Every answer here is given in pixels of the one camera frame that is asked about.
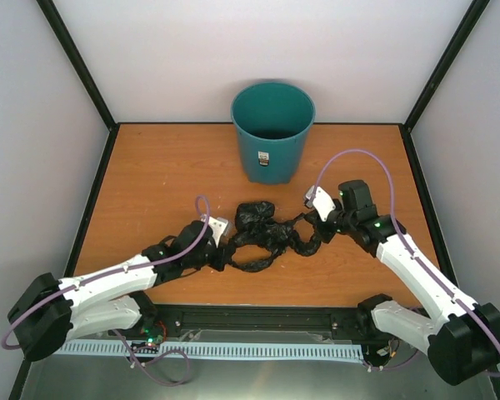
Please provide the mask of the black plastic trash bag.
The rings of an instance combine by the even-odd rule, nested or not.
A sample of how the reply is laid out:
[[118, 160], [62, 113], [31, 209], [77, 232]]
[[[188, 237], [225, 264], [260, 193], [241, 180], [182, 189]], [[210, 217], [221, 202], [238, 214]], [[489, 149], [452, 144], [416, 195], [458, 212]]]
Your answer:
[[311, 257], [318, 251], [322, 242], [314, 233], [307, 241], [303, 241], [295, 228], [299, 221], [304, 220], [304, 212], [292, 219], [278, 221], [274, 218], [275, 210], [275, 205], [269, 201], [244, 202], [237, 206], [234, 218], [236, 232], [229, 239], [236, 246], [236, 251], [242, 247], [256, 246], [267, 250], [269, 255], [242, 263], [229, 255], [231, 267], [245, 273], [259, 273], [270, 268], [288, 248], [303, 257]]

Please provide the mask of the teal plastic trash bin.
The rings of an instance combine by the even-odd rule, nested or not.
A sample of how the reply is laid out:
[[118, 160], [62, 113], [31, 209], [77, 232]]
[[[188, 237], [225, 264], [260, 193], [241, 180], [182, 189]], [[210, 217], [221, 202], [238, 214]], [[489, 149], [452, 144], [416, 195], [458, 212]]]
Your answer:
[[242, 168], [252, 183], [289, 183], [316, 116], [313, 100], [285, 82], [260, 82], [232, 101]]

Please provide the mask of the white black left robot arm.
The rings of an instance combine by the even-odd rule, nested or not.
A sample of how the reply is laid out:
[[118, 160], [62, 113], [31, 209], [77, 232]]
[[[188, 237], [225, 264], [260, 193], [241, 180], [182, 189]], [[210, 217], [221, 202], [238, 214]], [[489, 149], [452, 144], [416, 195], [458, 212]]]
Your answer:
[[78, 277], [36, 277], [7, 315], [25, 359], [42, 360], [67, 342], [111, 329], [148, 335], [157, 315], [146, 290], [205, 266], [223, 270], [221, 239], [229, 227], [223, 218], [201, 217], [115, 266]]

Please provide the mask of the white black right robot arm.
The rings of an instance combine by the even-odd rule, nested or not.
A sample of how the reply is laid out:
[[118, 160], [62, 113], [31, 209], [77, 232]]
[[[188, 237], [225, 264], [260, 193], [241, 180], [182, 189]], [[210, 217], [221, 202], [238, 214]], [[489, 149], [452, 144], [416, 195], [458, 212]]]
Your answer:
[[312, 225], [329, 243], [337, 234], [349, 236], [360, 248], [389, 268], [420, 302], [414, 312], [387, 295], [359, 304], [362, 323], [370, 333], [389, 333], [427, 356], [446, 383], [458, 385], [500, 363], [500, 312], [479, 304], [450, 282], [422, 253], [392, 215], [381, 215], [363, 180], [344, 182], [337, 198], [311, 186], [304, 204]]

